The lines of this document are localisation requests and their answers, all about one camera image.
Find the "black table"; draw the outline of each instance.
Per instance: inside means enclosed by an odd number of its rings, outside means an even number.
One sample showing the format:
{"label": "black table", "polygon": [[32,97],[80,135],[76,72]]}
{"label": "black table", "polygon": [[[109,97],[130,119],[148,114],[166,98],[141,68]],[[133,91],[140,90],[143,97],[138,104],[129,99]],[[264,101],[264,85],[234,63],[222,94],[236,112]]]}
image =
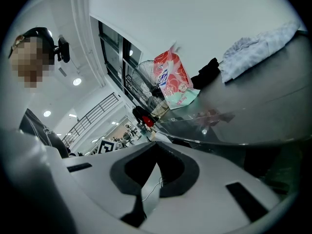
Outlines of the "black table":
{"label": "black table", "polygon": [[297,32],[280,51],[223,84],[221,74],[186,107],[169,110],[160,133],[185,142],[279,146],[312,137],[312,47]]}

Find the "checkered cloth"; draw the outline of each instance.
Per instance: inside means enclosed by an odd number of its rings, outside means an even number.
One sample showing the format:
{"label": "checkered cloth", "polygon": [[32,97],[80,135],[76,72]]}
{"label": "checkered cloth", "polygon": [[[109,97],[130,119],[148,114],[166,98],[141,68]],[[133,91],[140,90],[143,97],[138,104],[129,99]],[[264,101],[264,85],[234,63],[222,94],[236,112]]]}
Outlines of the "checkered cloth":
{"label": "checkered cloth", "polygon": [[235,79],[247,69],[283,48],[293,38],[299,27],[298,22],[291,21],[278,29],[238,40],[224,53],[223,62],[219,65],[222,82]]}

